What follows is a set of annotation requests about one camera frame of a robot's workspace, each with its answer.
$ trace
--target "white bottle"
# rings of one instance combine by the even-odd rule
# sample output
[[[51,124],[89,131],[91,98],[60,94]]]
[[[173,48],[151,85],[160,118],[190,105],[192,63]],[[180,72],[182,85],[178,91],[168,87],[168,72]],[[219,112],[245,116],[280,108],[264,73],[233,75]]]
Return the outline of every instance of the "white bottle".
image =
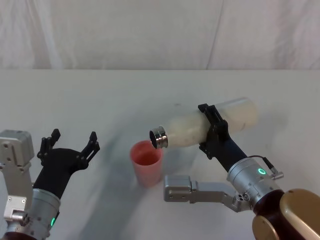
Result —
[[[229,133],[239,132],[255,125],[258,112],[255,104],[246,97],[215,104],[222,119],[228,122]],[[206,141],[210,123],[200,110],[187,116],[172,118],[163,126],[150,131],[155,148],[188,147]]]

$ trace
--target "white backdrop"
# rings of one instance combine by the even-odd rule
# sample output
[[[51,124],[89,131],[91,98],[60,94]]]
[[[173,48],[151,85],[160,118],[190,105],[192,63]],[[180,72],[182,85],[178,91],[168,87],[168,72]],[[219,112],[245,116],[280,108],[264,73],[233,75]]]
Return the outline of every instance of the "white backdrop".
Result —
[[[35,152],[59,128],[57,148],[81,150],[91,131],[101,150],[75,173],[62,196],[51,240],[248,240],[250,211],[218,203],[169,203],[163,186],[143,189],[129,159],[131,146],[178,113],[238,97],[252,99],[259,122],[232,135],[248,155],[267,156],[287,191],[320,195],[319,71],[0,71],[0,131],[26,130]],[[32,161],[35,180],[40,160]],[[227,173],[197,146],[167,149],[165,174],[226,182]],[[7,200],[0,174],[0,216]],[[6,229],[0,222],[0,235]]]
[[[1,0],[0,68],[320,69],[318,0]]]

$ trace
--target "white curtain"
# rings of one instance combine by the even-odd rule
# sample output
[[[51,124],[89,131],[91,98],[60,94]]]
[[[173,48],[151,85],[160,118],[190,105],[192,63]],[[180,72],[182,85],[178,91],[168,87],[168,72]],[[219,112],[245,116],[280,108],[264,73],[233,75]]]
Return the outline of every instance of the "white curtain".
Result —
[[[2,69],[320,69],[318,0],[1,0]]]

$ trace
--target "metal bracket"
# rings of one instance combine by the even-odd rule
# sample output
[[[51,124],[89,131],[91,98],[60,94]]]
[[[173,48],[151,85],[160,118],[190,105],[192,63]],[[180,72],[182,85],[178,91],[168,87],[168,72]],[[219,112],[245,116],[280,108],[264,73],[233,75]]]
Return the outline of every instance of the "metal bracket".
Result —
[[[191,181],[189,176],[165,176],[164,200],[166,202],[222,203],[236,213],[250,210],[247,196],[220,182]]]
[[[30,160],[34,157],[30,133],[5,130],[0,133],[0,171],[2,171],[8,199],[4,210],[7,222],[25,223],[26,212],[32,204]]]

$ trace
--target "screw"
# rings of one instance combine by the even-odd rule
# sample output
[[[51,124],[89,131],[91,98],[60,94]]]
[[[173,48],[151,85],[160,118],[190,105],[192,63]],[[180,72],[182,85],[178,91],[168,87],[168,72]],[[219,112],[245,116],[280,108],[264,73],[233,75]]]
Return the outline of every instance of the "screw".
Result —
[[[245,192],[244,194],[243,194],[243,199],[245,200],[245,201],[249,201],[249,195]]]

